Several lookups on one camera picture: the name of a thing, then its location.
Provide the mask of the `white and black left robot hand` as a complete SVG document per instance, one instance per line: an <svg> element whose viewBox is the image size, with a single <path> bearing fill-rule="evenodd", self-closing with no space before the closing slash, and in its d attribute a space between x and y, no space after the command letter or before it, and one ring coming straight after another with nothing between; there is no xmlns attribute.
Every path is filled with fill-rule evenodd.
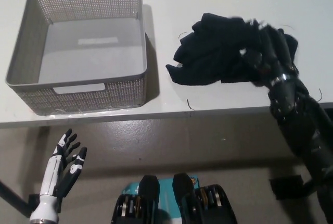
<svg viewBox="0 0 333 224"><path fill-rule="evenodd" d="M40 197L66 197L76 183L87 154L86 147L82 147L77 154L71 154L81 145L80 142L74 143L76 137L77 134L68 129L58 141L46 166Z"/></svg>

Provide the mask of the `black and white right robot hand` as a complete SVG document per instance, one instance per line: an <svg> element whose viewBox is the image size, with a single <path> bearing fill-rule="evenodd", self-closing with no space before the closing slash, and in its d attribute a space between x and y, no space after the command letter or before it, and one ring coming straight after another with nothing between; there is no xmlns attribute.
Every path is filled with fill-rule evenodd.
<svg viewBox="0 0 333 224"><path fill-rule="evenodd" d="M255 86L270 87L273 80L282 74L292 77L299 75L294 64L294 55L298 47L295 38L269 24L259 26L259 38L259 46L246 48L241 54L253 73L251 82Z"/></svg>

